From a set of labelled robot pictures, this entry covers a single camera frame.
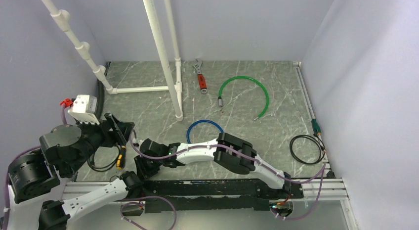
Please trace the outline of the green cable lock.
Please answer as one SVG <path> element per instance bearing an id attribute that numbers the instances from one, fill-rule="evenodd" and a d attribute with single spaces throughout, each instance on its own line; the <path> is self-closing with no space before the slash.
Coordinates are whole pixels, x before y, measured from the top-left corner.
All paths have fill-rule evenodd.
<path id="1" fill-rule="evenodd" d="M 231 87 L 231 93 L 232 95 L 234 94 L 234 88 L 236 85 L 237 81 L 246 81 L 246 89 L 241 91 L 240 93 L 237 93 L 235 97 L 231 96 L 231 102 L 233 102 L 236 98 L 238 98 L 239 96 L 241 96 L 243 93 L 255 90 L 255 89 L 259 89 L 262 93 L 263 93 L 263 97 L 264 97 L 264 106 L 263 109 L 253 118 L 253 121 L 256 121 L 258 119 L 260 119 L 261 117 L 263 117 L 266 112 L 269 109 L 269 105 L 270 105 L 270 96 L 269 96 L 269 92 L 267 90 L 267 88 L 257 79 L 253 78 L 253 77 L 249 77 L 249 76 L 234 76 L 231 78 L 228 78 L 227 80 L 225 80 L 219 90 L 218 90 L 218 95 L 217 95 L 217 104 L 219 109 L 221 107 L 225 107 L 225 103 L 224 103 L 224 90 L 227 88 L 227 86 L 229 86 L 230 84 L 232 84 Z"/>

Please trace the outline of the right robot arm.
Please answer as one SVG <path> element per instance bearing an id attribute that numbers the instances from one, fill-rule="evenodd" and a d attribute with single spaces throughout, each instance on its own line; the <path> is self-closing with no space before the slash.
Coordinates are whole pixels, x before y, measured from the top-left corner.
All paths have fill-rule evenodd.
<path id="1" fill-rule="evenodd" d="M 272 189 L 275 196 L 284 198 L 292 186 L 286 173 L 264 161 L 251 143 L 228 133 L 218 138 L 196 144 L 172 143 L 164 145 L 149 138 L 138 143 L 135 132 L 129 136 L 133 149 L 146 160 L 170 168 L 191 163 L 213 161 L 232 173 L 253 175 Z"/>

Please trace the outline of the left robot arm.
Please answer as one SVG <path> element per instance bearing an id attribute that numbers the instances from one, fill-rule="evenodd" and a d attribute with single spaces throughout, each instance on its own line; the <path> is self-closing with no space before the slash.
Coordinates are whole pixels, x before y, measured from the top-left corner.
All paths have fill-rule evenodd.
<path id="1" fill-rule="evenodd" d="M 124 146 L 134 128 L 111 113 L 94 123 L 63 124 L 40 137 L 40 146 L 23 152 L 8 167 L 3 230 L 64 230 L 84 215 L 111 202 L 136 200 L 142 186 L 137 174 L 124 172 L 106 186 L 68 200 L 48 195 L 72 178 L 100 147 Z"/>

